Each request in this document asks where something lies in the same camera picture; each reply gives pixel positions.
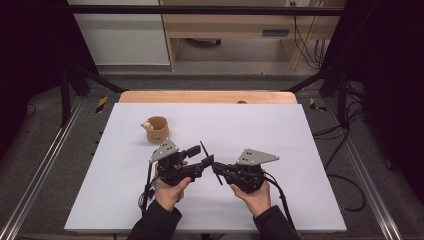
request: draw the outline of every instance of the person's left hand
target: person's left hand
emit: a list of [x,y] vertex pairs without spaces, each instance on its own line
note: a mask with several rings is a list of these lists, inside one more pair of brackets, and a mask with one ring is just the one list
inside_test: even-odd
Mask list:
[[164,209],[169,212],[172,212],[174,206],[184,197],[184,189],[190,184],[191,178],[186,177],[176,186],[170,186],[163,182],[160,178],[155,180],[155,198],[156,201]]
[[234,191],[234,195],[246,203],[247,208],[255,217],[261,215],[271,207],[271,193],[267,181],[262,183],[258,191],[250,194],[243,192],[235,184],[231,184],[230,187]]

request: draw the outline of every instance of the gray floor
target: gray floor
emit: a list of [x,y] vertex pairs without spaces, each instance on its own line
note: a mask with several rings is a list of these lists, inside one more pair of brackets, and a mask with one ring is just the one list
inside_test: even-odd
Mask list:
[[[240,46],[256,48],[248,54]],[[182,42],[177,69],[100,67],[104,76],[121,87],[130,89],[228,89],[280,90],[306,79],[315,70],[303,66],[298,72],[288,70],[284,55],[279,55],[278,41],[223,40],[217,47],[210,43]],[[84,97],[80,114],[52,165],[31,209],[22,222],[19,239],[113,239],[111,235],[80,235],[63,230],[69,208],[75,200],[90,165],[97,141],[107,123],[113,103],[119,94],[89,81],[90,95]],[[319,83],[297,93],[299,103],[312,132],[337,125],[330,111],[309,108],[313,97],[319,106],[331,108],[335,98],[322,99],[317,94]],[[102,113],[95,113],[101,97],[109,99]],[[0,162],[0,225],[4,226],[13,214],[38,166],[59,131],[61,108],[59,88],[53,88],[31,99],[29,119],[22,123],[14,144]],[[349,133],[358,154],[374,180],[387,209],[403,239],[424,239],[424,207],[414,196],[401,173],[386,169],[384,155],[366,122],[358,119]],[[323,164],[327,162],[341,138],[316,140]],[[346,146],[342,147],[331,163],[328,173],[342,175],[360,182],[352,167]],[[360,212],[348,212],[361,202],[359,192],[352,185],[338,179],[330,180],[347,232],[336,234],[303,234],[304,239],[389,239],[384,236],[376,214],[369,202]]]

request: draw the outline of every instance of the white tabletop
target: white tabletop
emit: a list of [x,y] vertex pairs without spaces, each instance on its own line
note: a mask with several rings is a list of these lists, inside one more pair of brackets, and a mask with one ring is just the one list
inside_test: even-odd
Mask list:
[[[158,145],[140,127],[151,116],[168,119],[170,139],[188,149],[202,141],[215,161],[234,164],[245,148],[280,156],[262,165],[280,184],[299,232],[345,231],[301,105],[292,104],[115,104],[65,229],[77,232],[130,231],[140,219],[138,198],[148,159]],[[190,163],[205,157],[200,153]],[[176,207],[184,232],[256,231],[244,202],[209,167],[191,183]],[[273,205],[283,210],[271,185]]]

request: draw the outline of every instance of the metal bracket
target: metal bracket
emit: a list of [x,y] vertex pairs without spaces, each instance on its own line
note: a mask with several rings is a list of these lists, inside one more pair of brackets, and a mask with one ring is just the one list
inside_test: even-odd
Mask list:
[[168,157],[176,152],[178,152],[178,147],[169,138],[167,138],[160,144],[160,147],[153,152],[152,158],[149,159],[149,163],[159,161],[162,158]]
[[279,156],[246,148],[237,160],[238,165],[255,166],[280,159]]

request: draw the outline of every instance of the cable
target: cable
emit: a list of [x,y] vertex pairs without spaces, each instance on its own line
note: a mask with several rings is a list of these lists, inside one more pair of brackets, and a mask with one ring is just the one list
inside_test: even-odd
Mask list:
[[318,51],[319,41],[319,39],[315,41],[314,58],[315,61],[318,63],[318,67],[321,68],[322,63],[324,61],[325,40],[321,40],[321,49]]
[[147,173],[146,186],[144,187],[144,192],[142,194],[142,196],[143,196],[143,200],[142,200],[142,203],[141,203],[141,212],[142,213],[146,212],[146,208],[147,208],[147,199],[148,199],[148,197],[145,197],[145,196],[148,196],[149,191],[150,191],[150,186],[151,186],[151,184],[153,182],[153,181],[152,182],[150,181],[151,174],[152,174],[152,164],[150,163],[149,164],[149,170],[148,170],[148,173]]
[[284,212],[286,213],[286,217],[287,217],[287,221],[290,223],[290,225],[293,227],[294,230],[296,230],[296,228],[294,227],[294,223],[293,220],[291,218],[290,215],[290,211],[289,211],[289,207],[287,205],[287,200],[286,200],[286,196],[284,195],[283,190],[281,189],[281,187],[277,184],[276,181],[271,180],[270,178],[267,178],[264,176],[264,179],[266,181],[268,181],[269,183],[271,183],[272,185],[274,185],[275,187],[277,187],[278,192],[280,193],[280,199],[283,202],[283,208],[284,208]]
[[353,186],[355,186],[355,187],[358,189],[358,191],[361,193],[361,197],[362,197],[361,206],[359,206],[359,207],[357,207],[357,208],[346,208],[346,207],[343,207],[342,205],[340,205],[340,207],[341,207],[343,210],[346,210],[346,211],[348,211],[348,212],[359,212],[359,211],[361,211],[361,210],[363,210],[363,209],[365,208],[365,205],[366,205],[367,199],[366,199],[366,197],[365,197],[365,193],[364,193],[364,191],[363,191],[363,190],[359,187],[359,185],[358,185],[358,184],[356,184],[355,182],[353,182],[352,180],[350,180],[350,179],[348,179],[348,178],[346,178],[346,177],[339,176],[339,175],[336,175],[336,174],[327,174],[327,177],[339,178],[339,179],[342,179],[342,180],[344,180],[344,181],[347,181],[347,182],[349,182],[350,184],[352,184]]
[[339,138],[339,137],[341,137],[341,136],[344,136],[345,134],[346,134],[346,132],[343,132],[343,133],[341,133],[341,134],[339,134],[339,135],[337,135],[337,136],[334,136],[334,137],[328,137],[328,138],[324,138],[324,137],[315,137],[314,139],[317,139],[317,140],[333,140],[333,139]]
[[[294,18],[294,30],[295,30],[295,32],[294,32],[294,42],[295,42],[295,44],[297,46],[297,49],[299,49],[300,53],[302,54],[303,58],[305,59],[306,63],[308,64],[308,66],[310,68],[319,69],[318,65],[312,60],[311,54],[309,53],[308,48],[306,47],[306,43],[305,43],[305,41],[303,41],[302,35],[300,34],[299,29],[297,28],[296,16],[293,16],[293,18]],[[303,46],[305,47],[306,53],[308,54],[310,60],[312,61],[312,63],[315,66],[311,66],[311,64],[309,63],[309,61],[306,58],[305,54],[303,53],[302,49],[300,49],[299,44],[297,43],[297,39],[296,39],[298,33],[299,33],[300,40],[302,41]]]
[[272,176],[271,174],[265,172],[266,175],[270,176],[272,178],[272,180],[274,180],[275,183],[277,183],[277,180],[274,178],[274,176]]
[[357,99],[363,99],[364,97],[365,97],[365,95],[364,95],[364,93],[362,93],[362,92],[359,92],[358,90],[356,90],[355,88],[353,88],[351,85],[350,85],[350,83],[348,82],[348,84],[347,84],[347,93],[348,93],[348,95],[351,97],[351,98],[353,98],[353,99],[355,99],[355,100],[357,100]]
[[[348,106],[347,106],[347,108],[346,108],[346,114],[348,115],[349,114],[349,112],[350,112],[350,109],[351,109],[351,107],[354,105],[354,104],[360,104],[361,102],[360,101],[353,101],[353,102],[351,102]],[[343,139],[342,139],[342,141],[339,143],[339,145],[337,146],[337,148],[334,150],[334,152],[333,152],[333,154],[331,155],[331,157],[329,158],[329,160],[327,161],[327,163],[325,164],[325,166],[324,166],[324,169],[325,169],[325,171],[327,171],[327,169],[328,169],[328,166],[330,165],[330,163],[332,162],[332,160],[334,159],[334,157],[335,157],[335,155],[336,155],[336,153],[339,151],[339,149],[341,148],[341,146],[343,145],[343,143],[346,141],[346,139],[347,139],[347,137],[348,137],[348,135],[349,135],[349,132],[350,132],[350,124],[351,123],[353,123],[354,121],[356,121],[357,119],[359,119],[359,118],[362,118],[363,117],[363,114],[364,114],[364,111],[362,110],[362,109],[358,109],[358,110],[356,110],[356,111],[354,111],[350,116],[347,116],[347,128],[346,128],[346,131],[345,132],[343,132],[343,133],[341,133],[340,135],[338,135],[338,136],[336,136],[336,137],[333,137],[333,138],[327,138],[327,139],[334,139],[334,138],[337,138],[337,137],[340,137],[340,136],[343,136],[344,135],[344,137],[343,137]],[[319,139],[319,138],[316,138],[315,136],[321,136],[321,135],[324,135],[324,134],[328,134],[328,133],[330,133],[330,132],[332,132],[332,131],[334,131],[334,130],[336,130],[336,129],[338,129],[339,127],[341,127],[341,125],[339,124],[339,125],[337,125],[337,126],[335,126],[335,127],[332,127],[332,128],[329,128],[329,129],[326,129],[326,130],[321,130],[321,131],[319,131],[319,132],[317,132],[317,133],[315,133],[315,134],[313,134],[313,136],[314,136],[314,139]],[[359,206],[359,207],[357,207],[357,208],[347,208],[347,207],[344,207],[344,206],[342,206],[341,204],[340,204],[340,207],[343,209],[343,210],[346,210],[346,211],[349,211],[349,212],[359,212],[359,211],[361,211],[361,210],[363,210],[364,208],[365,208],[365,205],[366,205],[366,196],[365,196],[365,193],[364,193],[364,191],[361,189],[361,187],[358,185],[358,184],[356,184],[355,182],[353,182],[352,180],[350,180],[350,179],[348,179],[348,178],[346,178],[346,177],[343,177],[343,176],[340,176],[340,175],[336,175],[336,174],[328,174],[327,173],[327,177],[333,177],[333,178],[338,178],[338,179],[341,179],[341,180],[344,180],[344,181],[346,181],[346,182],[348,182],[348,183],[350,183],[350,184],[352,184],[354,187],[356,187],[356,189],[358,189],[358,191],[360,192],[360,194],[361,194],[361,198],[362,198],[362,202],[361,202],[361,205]]]
[[34,105],[34,104],[31,104],[31,103],[28,103],[28,106],[32,106],[33,108],[34,108],[34,111],[28,116],[28,117],[26,117],[25,119],[24,119],[24,121],[26,121],[26,120],[28,120],[28,119],[30,119],[30,118],[32,118],[33,116],[34,116],[34,114],[35,114],[35,112],[37,112],[37,107]]
[[[153,180],[152,181],[150,181],[150,184],[149,184],[149,191],[148,191],[148,193],[147,193],[147,199],[151,199],[153,196],[151,196],[151,193],[152,193],[152,191],[153,191],[153,193],[154,193],[154,190],[155,190],[155,187],[154,186],[152,186],[152,184],[155,182],[155,180],[156,180],[156,178],[158,178],[158,177],[155,177],[155,178],[153,178]],[[145,192],[142,192],[141,193],[141,195],[140,195],[140,197],[138,198],[138,207],[143,211],[143,202],[144,202],[144,194],[145,194]]]

